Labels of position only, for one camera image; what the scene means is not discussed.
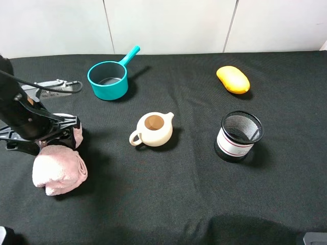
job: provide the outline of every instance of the black fabric surface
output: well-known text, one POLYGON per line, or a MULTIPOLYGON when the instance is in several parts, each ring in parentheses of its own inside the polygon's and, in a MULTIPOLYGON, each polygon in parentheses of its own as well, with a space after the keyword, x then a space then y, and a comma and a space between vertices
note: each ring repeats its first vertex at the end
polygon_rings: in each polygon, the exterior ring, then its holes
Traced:
POLYGON ((97 99, 86 73, 113 55, 12 60, 31 82, 80 80, 79 94, 50 99, 79 116, 88 179, 47 197, 32 183, 33 157, 0 148, 0 225, 27 244, 295 244, 327 232, 327 52, 136 56, 129 90, 97 99), (224 65, 249 79, 244 95, 216 77, 224 65), (222 161, 214 141, 232 110, 256 115, 265 135, 243 163, 222 161), (130 145, 146 113, 173 112, 171 140, 130 145))

